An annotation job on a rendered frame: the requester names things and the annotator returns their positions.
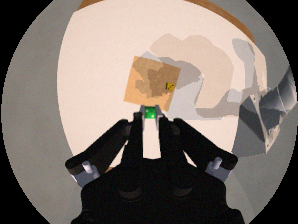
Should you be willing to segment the green die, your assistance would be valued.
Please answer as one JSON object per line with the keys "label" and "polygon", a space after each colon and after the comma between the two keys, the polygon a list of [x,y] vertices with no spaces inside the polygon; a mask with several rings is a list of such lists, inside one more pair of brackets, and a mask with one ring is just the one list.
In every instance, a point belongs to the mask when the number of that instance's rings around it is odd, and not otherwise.
{"label": "green die", "polygon": [[145,106],[145,119],[155,119],[155,106]]}

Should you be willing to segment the yellow die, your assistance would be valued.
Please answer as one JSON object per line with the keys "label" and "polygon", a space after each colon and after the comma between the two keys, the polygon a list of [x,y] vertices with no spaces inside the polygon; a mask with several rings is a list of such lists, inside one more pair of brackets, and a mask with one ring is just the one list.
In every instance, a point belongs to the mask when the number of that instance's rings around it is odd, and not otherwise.
{"label": "yellow die", "polygon": [[166,83],[166,90],[174,90],[174,84],[173,83]]}

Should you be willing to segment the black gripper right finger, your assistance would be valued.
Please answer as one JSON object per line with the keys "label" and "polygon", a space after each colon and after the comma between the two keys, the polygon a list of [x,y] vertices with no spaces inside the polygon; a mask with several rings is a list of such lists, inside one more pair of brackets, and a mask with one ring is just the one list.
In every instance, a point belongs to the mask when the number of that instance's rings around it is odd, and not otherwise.
{"label": "black gripper right finger", "polygon": [[224,183],[238,162],[237,156],[219,148],[181,118],[170,121],[164,116],[160,106],[155,105],[160,155],[166,160],[170,192],[176,196],[187,195],[196,183],[185,153],[197,168]]}

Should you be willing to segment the orange mat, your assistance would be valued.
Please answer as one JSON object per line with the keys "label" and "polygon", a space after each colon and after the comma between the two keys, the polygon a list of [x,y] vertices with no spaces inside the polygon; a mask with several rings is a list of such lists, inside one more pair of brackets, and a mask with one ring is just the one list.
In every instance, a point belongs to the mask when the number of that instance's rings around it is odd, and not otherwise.
{"label": "orange mat", "polygon": [[[180,68],[159,61],[134,56],[124,101],[138,105],[159,105],[169,110]],[[166,83],[174,83],[174,91],[166,90]]]}

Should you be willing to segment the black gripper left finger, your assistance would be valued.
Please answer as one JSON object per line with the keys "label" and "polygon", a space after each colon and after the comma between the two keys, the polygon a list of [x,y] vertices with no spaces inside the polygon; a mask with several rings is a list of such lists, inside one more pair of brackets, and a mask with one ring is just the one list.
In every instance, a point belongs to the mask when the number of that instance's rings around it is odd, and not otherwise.
{"label": "black gripper left finger", "polygon": [[124,198],[132,199],[141,194],[144,109],[145,105],[141,105],[139,112],[133,113],[133,121],[119,120],[85,151],[65,162],[65,167],[80,187],[103,175],[128,140],[114,185]]}

